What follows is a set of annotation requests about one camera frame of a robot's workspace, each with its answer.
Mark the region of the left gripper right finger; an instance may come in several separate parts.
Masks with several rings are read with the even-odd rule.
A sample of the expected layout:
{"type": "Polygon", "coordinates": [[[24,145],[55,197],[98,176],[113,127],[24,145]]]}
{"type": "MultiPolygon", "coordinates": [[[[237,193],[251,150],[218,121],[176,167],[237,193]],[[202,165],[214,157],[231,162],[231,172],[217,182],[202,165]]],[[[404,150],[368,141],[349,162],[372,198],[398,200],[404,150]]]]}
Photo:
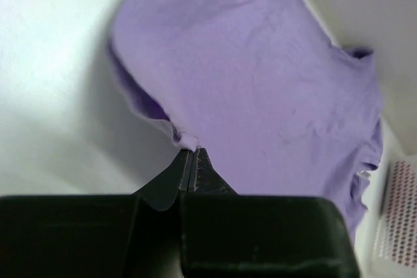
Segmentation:
{"type": "Polygon", "coordinates": [[[336,206],[320,197],[238,195],[196,150],[180,196],[185,277],[359,277],[336,206]]]}

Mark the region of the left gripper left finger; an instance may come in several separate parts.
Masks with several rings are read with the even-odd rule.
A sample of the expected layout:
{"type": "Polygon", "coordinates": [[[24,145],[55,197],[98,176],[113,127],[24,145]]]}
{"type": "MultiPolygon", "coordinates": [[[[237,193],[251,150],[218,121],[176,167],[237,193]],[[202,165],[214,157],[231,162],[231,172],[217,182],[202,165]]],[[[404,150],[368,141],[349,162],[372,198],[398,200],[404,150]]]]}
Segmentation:
{"type": "Polygon", "coordinates": [[[180,151],[131,194],[1,197],[2,277],[133,277],[179,231],[180,151]]]}

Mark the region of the purple t shirt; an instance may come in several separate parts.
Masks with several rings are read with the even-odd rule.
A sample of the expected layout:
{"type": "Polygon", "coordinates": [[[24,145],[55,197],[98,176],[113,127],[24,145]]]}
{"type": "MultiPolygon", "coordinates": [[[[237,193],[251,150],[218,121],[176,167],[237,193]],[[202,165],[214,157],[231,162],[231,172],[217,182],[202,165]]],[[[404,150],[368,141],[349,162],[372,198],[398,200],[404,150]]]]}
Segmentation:
{"type": "Polygon", "coordinates": [[[354,235],[383,151],[372,50],[303,0],[124,0],[108,47],[131,108],[237,193],[327,198],[354,235]]]}

